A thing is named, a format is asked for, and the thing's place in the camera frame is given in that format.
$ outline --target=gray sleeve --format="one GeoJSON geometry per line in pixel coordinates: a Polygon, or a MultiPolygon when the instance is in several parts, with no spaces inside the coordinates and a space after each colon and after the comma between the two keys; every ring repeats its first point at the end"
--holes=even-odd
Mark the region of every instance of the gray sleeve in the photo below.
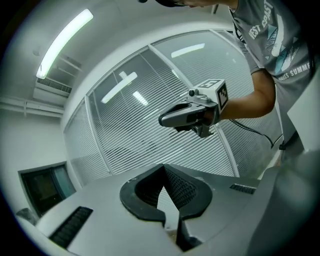
{"type": "Polygon", "coordinates": [[[261,68],[255,62],[254,58],[246,48],[245,44],[237,38],[235,31],[233,31],[233,36],[234,36],[236,45],[241,49],[246,61],[248,62],[250,73],[253,74],[254,72],[260,70],[261,68]]]}

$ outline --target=air vent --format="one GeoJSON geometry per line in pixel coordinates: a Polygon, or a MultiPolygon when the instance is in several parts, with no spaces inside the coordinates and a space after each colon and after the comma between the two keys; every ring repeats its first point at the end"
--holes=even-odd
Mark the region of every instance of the air vent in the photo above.
{"type": "Polygon", "coordinates": [[[85,224],[92,209],[78,207],[66,221],[50,236],[50,239],[62,248],[67,248],[85,224]]]}
{"type": "Polygon", "coordinates": [[[59,91],[68,93],[68,94],[71,93],[71,89],[72,89],[71,87],[65,86],[65,85],[60,84],[58,82],[54,82],[54,81],[49,80],[47,78],[45,78],[45,79],[38,78],[36,82],[39,83],[39,84],[42,84],[42,85],[49,86],[51,88],[57,89],[59,91]]]}
{"type": "Polygon", "coordinates": [[[233,184],[231,185],[230,189],[253,195],[257,188],[251,187],[251,186],[233,184]]]}

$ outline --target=white wall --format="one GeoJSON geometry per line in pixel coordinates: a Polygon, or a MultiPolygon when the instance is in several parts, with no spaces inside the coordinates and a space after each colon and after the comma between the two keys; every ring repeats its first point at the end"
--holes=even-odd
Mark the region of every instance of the white wall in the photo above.
{"type": "Polygon", "coordinates": [[[320,149],[320,68],[288,115],[301,138],[305,151],[320,149]]]}
{"type": "Polygon", "coordinates": [[[148,44],[177,34],[202,29],[231,29],[229,20],[205,12],[173,13],[131,24],[119,31],[101,47],[93,50],[82,67],[66,102],[61,120],[64,130],[85,94],[115,65],[148,44]]]}
{"type": "Polygon", "coordinates": [[[59,118],[0,109],[0,186],[14,213],[30,208],[18,171],[65,161],[59,118]]]}

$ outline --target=man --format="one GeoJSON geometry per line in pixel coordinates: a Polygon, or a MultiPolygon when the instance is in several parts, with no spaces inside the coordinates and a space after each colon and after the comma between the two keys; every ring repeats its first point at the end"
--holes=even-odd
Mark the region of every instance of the man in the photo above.
{"type": "MultiPolygon", "coordinates": [[[[280,0],[156,1],[167,7],[229,6],[235,40],[248,62],[254,92],[230,99],[220,118],[262,117],[273,110],[277,94],[284,137],[281,148],[285,149],[282,159],[300,154],[303,146],[287,112],[309,84],[313,62],[301,26],[287,6],[280,0]]],[[[207,112],[205,117],[211,119],[212,114],[207,112]]]]}

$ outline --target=window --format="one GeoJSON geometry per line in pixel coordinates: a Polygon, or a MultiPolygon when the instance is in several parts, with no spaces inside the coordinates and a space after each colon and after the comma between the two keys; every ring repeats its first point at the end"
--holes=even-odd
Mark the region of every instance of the window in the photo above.
{"type": "Polygon", "coordinates": [[[21,177],[38,216],[75,192],[64,166],[22,173],[21,177]]]}
{"type": "Polygon", "coordinates": [[[188,87],[151,50],[123,63],[92,92],[94,128],[114,174],[165,163],[234,175],[217,133],[201,139],[193,132],[177,133],[159,125],[159,113],[187,92],[188,87]]]}
{"type": "MultiPolygon", "coordinates": [[[[230,42],[233,38],[227,32],[201,31],[171,37],[155,43],[154,47],[173,62],[194,86],[207,79],[225,79],[229,97],[239,98],[250,94],[254,87],[245,57],[230,42]]],[[[239,121],[268,135],[273,142],[282,133],[276,109],[261,118],[239,121]]],[[[243,130],[228,120],[219,124],[231,147],[240,176],[260,174],[271,161],[276,147],[271,151],[266,138],[243,130]]]]}
{"type": "Polygon", "coordinates": [[[72,168],[82,186],[111,175],[95,143],[84,100],[65,128],[64,138],[72,168]]]}

